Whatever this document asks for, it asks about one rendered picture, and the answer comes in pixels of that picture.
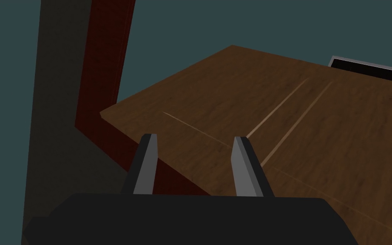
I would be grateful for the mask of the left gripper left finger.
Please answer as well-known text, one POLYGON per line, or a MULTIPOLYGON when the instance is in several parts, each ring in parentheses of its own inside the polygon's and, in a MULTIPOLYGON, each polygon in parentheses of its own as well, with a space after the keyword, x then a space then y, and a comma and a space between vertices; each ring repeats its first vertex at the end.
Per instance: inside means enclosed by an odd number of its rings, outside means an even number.
POLYGON ((144 134, 132 159, 121 193, 152 194, 157 162, 157 135, 144 134))

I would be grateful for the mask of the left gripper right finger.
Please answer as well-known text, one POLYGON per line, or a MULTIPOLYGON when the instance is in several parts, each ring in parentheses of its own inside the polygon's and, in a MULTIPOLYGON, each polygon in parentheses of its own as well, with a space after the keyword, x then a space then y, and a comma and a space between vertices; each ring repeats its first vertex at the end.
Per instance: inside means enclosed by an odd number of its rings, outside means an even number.
POLYGON ((234 138, 230 161, 237 196, 275 196, 248 138, 234 138))

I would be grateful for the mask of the black grey-framed screen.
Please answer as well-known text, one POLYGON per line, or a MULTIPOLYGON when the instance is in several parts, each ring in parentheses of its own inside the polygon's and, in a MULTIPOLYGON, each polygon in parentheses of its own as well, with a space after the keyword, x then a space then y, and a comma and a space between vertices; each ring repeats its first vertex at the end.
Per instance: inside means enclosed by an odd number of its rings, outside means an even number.
POLYGON ((329 67, 392 81, 392 67, 332 56, 329 67))

